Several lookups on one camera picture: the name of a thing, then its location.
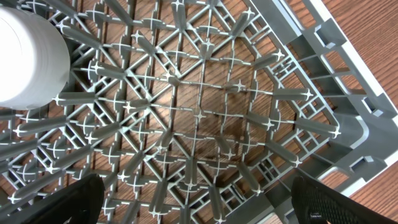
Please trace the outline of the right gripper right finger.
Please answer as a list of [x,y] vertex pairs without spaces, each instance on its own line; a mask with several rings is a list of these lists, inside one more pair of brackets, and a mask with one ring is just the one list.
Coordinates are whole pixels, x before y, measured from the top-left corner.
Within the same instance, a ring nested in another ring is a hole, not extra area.
[[306,176],[294,179],[291,196],[300,224],[397,224]]

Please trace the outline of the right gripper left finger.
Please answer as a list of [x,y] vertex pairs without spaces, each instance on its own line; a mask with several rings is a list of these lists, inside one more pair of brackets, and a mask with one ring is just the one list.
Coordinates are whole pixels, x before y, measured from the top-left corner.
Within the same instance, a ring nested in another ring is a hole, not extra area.
[[104,191],[102,178],[90,174],[29,208],[2,216],[1,223],[96,223]]

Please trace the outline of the small grey bowl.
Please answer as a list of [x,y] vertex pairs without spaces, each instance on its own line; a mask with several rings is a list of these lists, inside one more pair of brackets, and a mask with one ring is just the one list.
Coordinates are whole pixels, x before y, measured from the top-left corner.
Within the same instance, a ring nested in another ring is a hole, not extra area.
[[57,28],[34,13],[1,7],[1,106],[50,103],[68,81],[70,56]]

